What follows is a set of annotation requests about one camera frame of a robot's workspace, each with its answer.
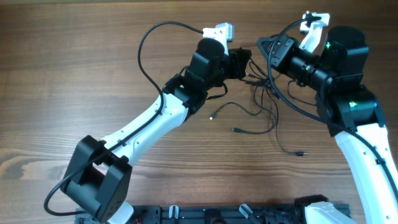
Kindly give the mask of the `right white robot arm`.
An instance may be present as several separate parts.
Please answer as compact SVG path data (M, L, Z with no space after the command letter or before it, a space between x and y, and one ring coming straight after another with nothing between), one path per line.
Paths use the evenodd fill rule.
M268 70L316 91L317 114L291 101L295 111L327 125L356 184L368 223L397 223L397 168L389 150L386 121L378 98L361 81L369 47L349 26L330 29L321 55L285 32L261 37L257 46Z

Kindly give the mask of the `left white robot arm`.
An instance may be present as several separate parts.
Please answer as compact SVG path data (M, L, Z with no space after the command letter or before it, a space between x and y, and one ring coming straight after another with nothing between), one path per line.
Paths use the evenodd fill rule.
M242 79L251 55L250 50L227 49L214 39L199 41L190 64L164 85L145 112L100 141L86 136L76 145L59 189L93 220L127 223L134 214L126 201L132 168L211 98L209 89L227 79Z

